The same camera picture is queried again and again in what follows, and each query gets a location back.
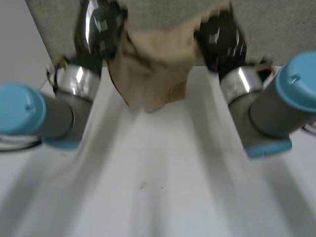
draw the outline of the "gray carpet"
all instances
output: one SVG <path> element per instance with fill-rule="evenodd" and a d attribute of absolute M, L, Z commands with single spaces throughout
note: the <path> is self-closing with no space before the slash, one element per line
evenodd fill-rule
<path fill-rule="evenodd" d="M 220 0 L 121 0 L 136 30 L 172 29 Z M 51 57 L 74 53 L 73 33 L 79 0 L 26 0 Z M 283 64 L 316 49 L 316 1 L 232 0 L 245 32 L 248 57 L 272 57 Z"/>

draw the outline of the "crumpled fabric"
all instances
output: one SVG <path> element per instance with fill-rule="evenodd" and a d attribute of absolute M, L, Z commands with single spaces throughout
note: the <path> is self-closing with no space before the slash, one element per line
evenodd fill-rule
<path fill-rule="evenodd" d="M 169 32 L 134 32 L 125 24 L 120 47 L 108 69 L 129 106 L 142 101 L 145 111 L 151 113 L 185 98 L 188 74 L 203 58 L 194 31 L 201 21 L 219 15 L 221 10 L 230 11 L 230 4 L 209 9 Z"/>

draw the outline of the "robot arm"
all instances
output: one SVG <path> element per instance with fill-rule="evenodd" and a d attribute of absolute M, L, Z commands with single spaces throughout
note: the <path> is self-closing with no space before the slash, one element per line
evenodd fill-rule
<path fill-rule="evenodd" d="M 0 100 L 6 103 L 0 105 L 5 114 L 0 116 L 0 134 L 35 135 L 58 148 L 77 147 L 99 87 L 103 59 L 114 58 L 126 18 L 127 10 L 116 1 L 84 0 L 74 37 L 77 54 L 54 64 L 65 70 L 61 80 L 53 72 L 55 98 L 23 84 L 1 86 Z"/>
<path fill-rule="evenodd" d="M 288 151 L 289 135 L 316 120 L 316 52 L 303 53 L 282 67 L 264 89 L 233 14 L 222 11 L 202 23 L 195 38 L 220 87 L 243 147 L 250 158 Z"/>

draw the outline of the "small stain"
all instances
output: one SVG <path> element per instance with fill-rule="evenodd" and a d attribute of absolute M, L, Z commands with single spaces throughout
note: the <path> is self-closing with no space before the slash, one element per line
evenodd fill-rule
<path fill-rule="evenodd" d="M 146 188 L 146 185 L 147 185 L 147 183 L 146 183 L 146 182 L 143 182 L 139 189 L 140 189 L 140 190 L 143 190 L 144 188 Z"/>

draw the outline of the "white wall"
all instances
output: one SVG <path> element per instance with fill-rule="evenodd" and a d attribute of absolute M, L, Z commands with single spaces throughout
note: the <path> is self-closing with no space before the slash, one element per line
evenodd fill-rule
<path fill-rule="evenodd" d="M 0 1 L 0 83 L 19 81 L 40 88 L 50 62 L 24 0 Z"/>

